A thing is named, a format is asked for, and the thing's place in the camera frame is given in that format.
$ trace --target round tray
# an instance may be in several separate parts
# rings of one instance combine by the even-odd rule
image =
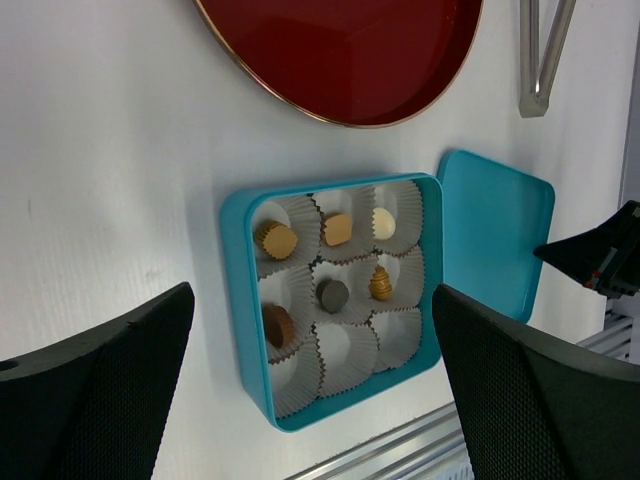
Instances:
[[[382,127],[428,107],[471,47],[482,0],[195,0],[233,59],[322,121]]]

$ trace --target white paper cup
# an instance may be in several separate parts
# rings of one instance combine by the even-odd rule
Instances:
[[[385,208],[396,220],[396,231],[387,240],[375,240],[375,247],[391,255],[401,255],[411,250],[422,235],[424,212],[422,195],[416,184],[392,182],[375,187],[376,207]]]
[[[320,262],[312,270],[314,316],[319,323],[348,323],[357,325],[366,322],[373,308],[369,294],[369,280],[375,272],[377,258],[371,256],[346,264]],[[315,294],[318,285],[325,280],[339,280],[349,290],[349,300],[337,313],[328,313],[322,309]]]
[[[316,326],[316,334],[325,366],[321,397],[351,390],[371,376],[378,338],[369,326],[325,323]]]
[[[351,240],[342,245],[330,247],[320,240],[320,256],[332,262],[341,262],[363,257],[373,252],[373,201],[372,187],[328,190],[313,195],[323,218],[346,213],[353,225]]]
[[[276,348],[268,340],[267,355],[270,362],[281,360],[296,351],[309,335],[313,325],[313,290],[311,271],[308,266],[283,270],[260,279],[260,304],[283,307],[293,320],[295,337],[283,348]]]
[[[406,255],[382,254],[378,264],[387,271],[393,292],[385,301],[372,299],[374,312],[413,308],[420,303],[424,291],[425,269],[422,250],[414,247]]]
[[[380,340],[380,351],[373,371],[398,368],[413,357],[422,340],[422,314],[417,308],[376,313],[371,328]]]
[[[276,417],[299,412],[318,397],[323,375],[318,339],[310,334],[294,355],[269,365]]]
[[[260,278],[288,268],[307,265],[317,257],[321,222],[320,213],[311,198],[297,195],[267,200],[258,207],[251,219],[254,235],[270,220],[290,227],[298,237],[298,244],[287,259],[275,260],[254,243]]]

